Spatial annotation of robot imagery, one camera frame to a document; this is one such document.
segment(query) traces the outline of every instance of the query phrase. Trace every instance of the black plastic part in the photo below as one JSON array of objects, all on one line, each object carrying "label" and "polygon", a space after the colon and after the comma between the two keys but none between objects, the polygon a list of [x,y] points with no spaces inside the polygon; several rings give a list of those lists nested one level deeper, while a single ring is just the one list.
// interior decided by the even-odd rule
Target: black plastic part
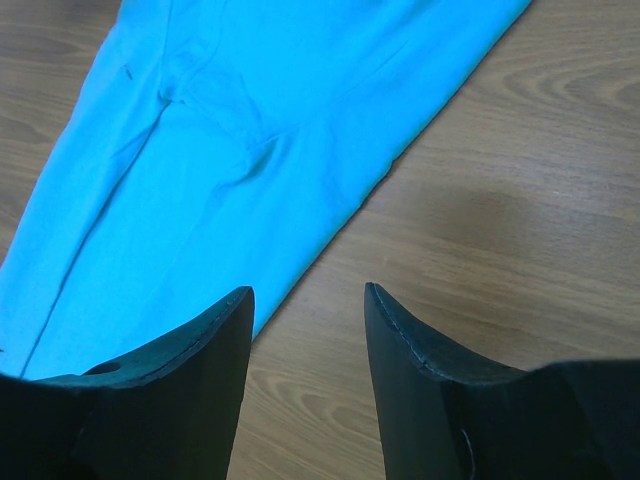
[{"label": "black plastic part", "polygon": [[365,291],[388,480],[640,479],[640,361],[523,372]]},{"label": "black plastic part", "polygon": [[224,479],[253,309],[252,290],[240,288],[85,375],[0,376],[0,478]]}]

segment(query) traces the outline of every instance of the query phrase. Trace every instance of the garment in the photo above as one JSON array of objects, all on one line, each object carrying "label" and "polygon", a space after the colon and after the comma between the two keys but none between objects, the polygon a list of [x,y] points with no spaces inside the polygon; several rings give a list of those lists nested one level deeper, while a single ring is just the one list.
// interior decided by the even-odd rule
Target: garment
[{"label": "garment", "polygon": [[0,370],[81,373],[239,285],[254,335],[528,0],[124,0],[0,271]]}]

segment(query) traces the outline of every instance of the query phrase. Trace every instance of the wooden surface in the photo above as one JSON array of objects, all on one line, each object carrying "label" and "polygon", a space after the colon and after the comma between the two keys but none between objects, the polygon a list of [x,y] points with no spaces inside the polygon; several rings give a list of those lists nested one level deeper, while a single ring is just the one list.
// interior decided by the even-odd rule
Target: wooden surface
[{"label": "wooden surface", "polygon": [[[511,365],[640,356],[640,9],[583,3],[530,8],[260,336],[230,479],[383,478],[365,281]],[[0,6],[0,258],[116,8]]]}]

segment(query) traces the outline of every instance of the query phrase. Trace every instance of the brown wooden floor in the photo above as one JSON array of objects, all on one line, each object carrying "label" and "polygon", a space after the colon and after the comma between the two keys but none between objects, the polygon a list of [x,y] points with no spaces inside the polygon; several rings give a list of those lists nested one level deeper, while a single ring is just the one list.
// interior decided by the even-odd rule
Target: brown wooden floor
[{"label": "brown wooden floor", "polygon": [[[116,9],[0,4],[0,259]],[[383,478],[365,281],[511,365],[640,356],[638,25],[535,2],[256,342],[230,479]]]}]

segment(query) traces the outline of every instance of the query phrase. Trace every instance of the blue cloth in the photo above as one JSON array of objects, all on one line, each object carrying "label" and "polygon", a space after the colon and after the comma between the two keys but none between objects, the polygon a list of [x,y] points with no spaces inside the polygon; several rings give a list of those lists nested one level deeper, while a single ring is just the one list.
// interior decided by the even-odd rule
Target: blue cloth
[{"label": "blue cloth", "polygon": [[0,370],[82,373],[239,285],[254,335],[528,0],[125,0],[0,271]]}]

